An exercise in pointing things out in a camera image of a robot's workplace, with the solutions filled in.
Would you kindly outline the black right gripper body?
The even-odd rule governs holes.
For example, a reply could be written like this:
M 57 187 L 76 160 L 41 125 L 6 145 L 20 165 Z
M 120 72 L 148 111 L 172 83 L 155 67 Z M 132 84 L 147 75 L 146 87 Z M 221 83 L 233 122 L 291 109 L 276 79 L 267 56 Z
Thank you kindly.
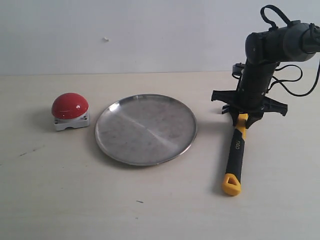
M 236 88 L 239 114 L 246 114 L 245 110 L 256 107 L 262 101 L 275 69 L 279 65 L 278 62 L 254 65 L 248 61 L 244 64 L 245 67 Z

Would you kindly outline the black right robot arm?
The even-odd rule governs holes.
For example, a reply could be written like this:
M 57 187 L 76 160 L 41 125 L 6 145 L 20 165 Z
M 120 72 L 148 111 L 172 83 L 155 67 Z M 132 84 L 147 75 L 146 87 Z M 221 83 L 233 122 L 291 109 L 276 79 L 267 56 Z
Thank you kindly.
M 238 80 L 236 90 L 214 90 L 212 101 L 225 103 L 222 113 L 229 113 L 236 125 L 240 114 L 248 114 L 245 128 L 262 119 L 264 113 L 285 116 L 288 106 L 266 96 L 280 63 L 305 62 L 320 51 L 320 28 L 313 23 L 293 21 L 286 27 L 253 32 L 245 41 L 245 63 L 232 67 Z

